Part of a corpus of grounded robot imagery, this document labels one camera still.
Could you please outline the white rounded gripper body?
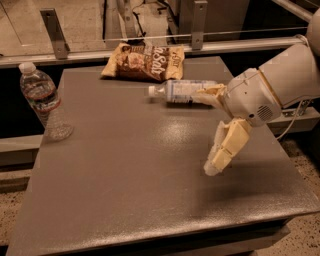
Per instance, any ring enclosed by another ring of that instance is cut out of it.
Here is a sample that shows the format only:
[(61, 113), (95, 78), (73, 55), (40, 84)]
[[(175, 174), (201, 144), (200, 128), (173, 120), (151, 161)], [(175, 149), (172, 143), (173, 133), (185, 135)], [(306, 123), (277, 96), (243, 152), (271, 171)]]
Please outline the white rounded gripper body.
[(262, 126), (281, 114), (281, 106), (262, 73), (250, 68), (233, 78), (224, 95), (225, 109), (235, 118)]

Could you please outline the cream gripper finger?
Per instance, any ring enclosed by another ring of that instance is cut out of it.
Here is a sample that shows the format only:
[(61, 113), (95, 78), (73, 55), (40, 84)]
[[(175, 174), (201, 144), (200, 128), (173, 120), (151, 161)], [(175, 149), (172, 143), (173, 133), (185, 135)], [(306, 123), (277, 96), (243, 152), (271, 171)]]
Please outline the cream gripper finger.
[(204, 89), (199, 89), (195, 93), (195, 100), (198, 103), (211, 105), (214, 108), (226, 110), (224, 96), (227, 87), (224, 84), (216, 84)]
[(229, 123), (220, 121), (214, 136), (214, 144), (204, 164), (205, 173), (215, 176), (221, 173), (246, 145), (252, 126), (245, 119), (234, 118)]

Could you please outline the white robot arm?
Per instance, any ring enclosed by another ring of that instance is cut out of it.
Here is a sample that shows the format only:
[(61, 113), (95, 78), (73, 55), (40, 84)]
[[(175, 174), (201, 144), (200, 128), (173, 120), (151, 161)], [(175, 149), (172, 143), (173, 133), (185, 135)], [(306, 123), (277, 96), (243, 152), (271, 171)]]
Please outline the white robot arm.
[(284, 108), (320, 97), (320, 10), (308, 24), (302, 44), (295, 44), (228, 84), (198, 90), (193, 98), (224, 110), (231, 118), (220, 122), (204, 165), (214, 176), (228, 166), (250, 138), (251, 129), (281, 115)]

